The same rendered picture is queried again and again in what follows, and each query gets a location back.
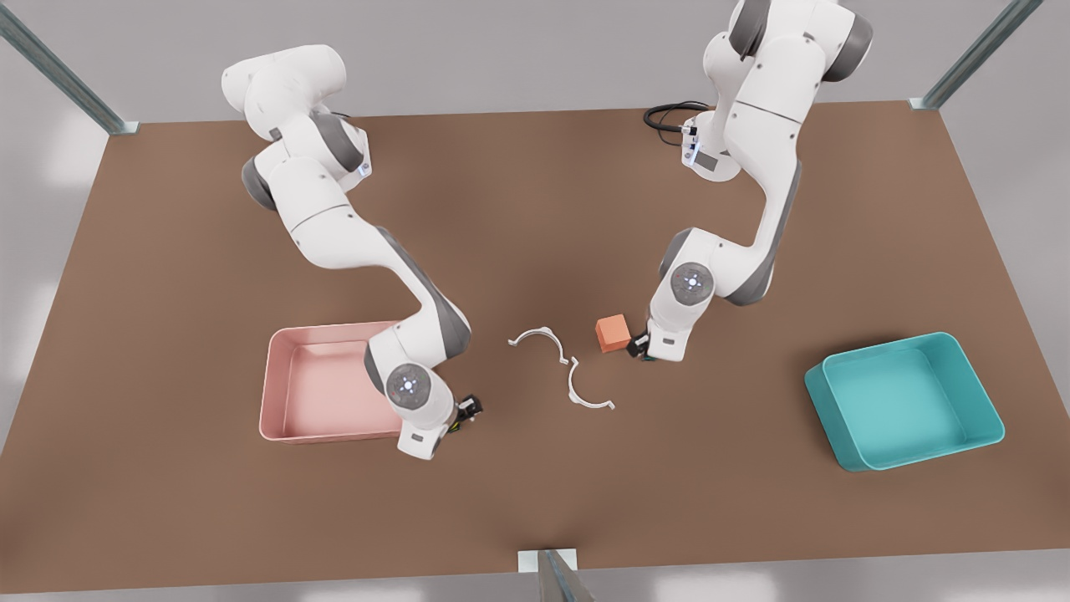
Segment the white curved bracket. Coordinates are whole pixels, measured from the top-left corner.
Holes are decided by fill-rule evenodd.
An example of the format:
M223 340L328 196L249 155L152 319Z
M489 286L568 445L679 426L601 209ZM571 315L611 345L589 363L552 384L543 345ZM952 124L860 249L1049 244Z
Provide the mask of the white curved bracket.
M528 338L531 338L531 336L535 335L539 335L542 336L542 338L552 340L552 342L554 342L554 345L557 346L557 362L561 362L561 365L569 365L570 361L569 359L566 358L564 346L561 340L559 340L557 335L555 335L555 333L552 331L552 329L550 329L549 327L546 327L546 325L539 328L522 331L519 335L517 335L515 339L509 339L507 343L509 346L516 348L519 346L521 340L525 340Z
M611 400L600 401L600 403L592 403L592 401L585 400L580 393L577 392L576 384L574 384L574 376L576 376L577 367L578 359L576 357L570 358L569 372L567 376L567 395L574 404L588 410L615 410L615 404Z

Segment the blue storage box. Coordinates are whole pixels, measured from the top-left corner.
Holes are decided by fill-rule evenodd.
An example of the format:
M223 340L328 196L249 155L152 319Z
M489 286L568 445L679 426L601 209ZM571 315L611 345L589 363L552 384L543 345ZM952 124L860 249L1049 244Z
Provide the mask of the blue storage box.
M985 386L945 331L829 355L805 386L844 470L889 470L1004 439Z

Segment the red cube button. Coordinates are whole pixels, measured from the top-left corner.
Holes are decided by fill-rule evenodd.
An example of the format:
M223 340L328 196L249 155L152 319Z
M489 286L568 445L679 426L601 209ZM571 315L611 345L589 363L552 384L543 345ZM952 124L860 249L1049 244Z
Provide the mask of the red cube button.
M603 317L595 323L596 338L603 354L628 348L632 340L626 318L623 314Z

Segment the pink storage box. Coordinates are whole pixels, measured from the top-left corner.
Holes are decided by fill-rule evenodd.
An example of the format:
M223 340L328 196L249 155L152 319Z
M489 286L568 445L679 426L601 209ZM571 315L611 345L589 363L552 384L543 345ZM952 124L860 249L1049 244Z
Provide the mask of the pink storage box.
M268 441L319 443L396 439L401 419L364 369L382 323L307 325L268 343L259 431Z

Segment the silver frame post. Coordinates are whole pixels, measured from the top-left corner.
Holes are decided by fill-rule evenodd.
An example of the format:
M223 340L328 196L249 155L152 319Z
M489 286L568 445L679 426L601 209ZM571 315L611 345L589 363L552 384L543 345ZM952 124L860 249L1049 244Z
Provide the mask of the silver frame post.
M0 0L0 37L110 136L134 135L139 122L123 120Z
M1044 1L1046 0L1011 0L1002 9L1000 15L985 27L985 31L970 43L970 47L960 55L951 68L944 73L924 95L907 99L910 108L923 111L941 110L944 103L956 95L956 91L959 91L959 88L962 88L970 76L985 64L985 61L1017 32L1022 24L1027 21L1037 7L1044 4Z
M518 552L518 572L538 576L539 602L596 602L577 568L575 547Z

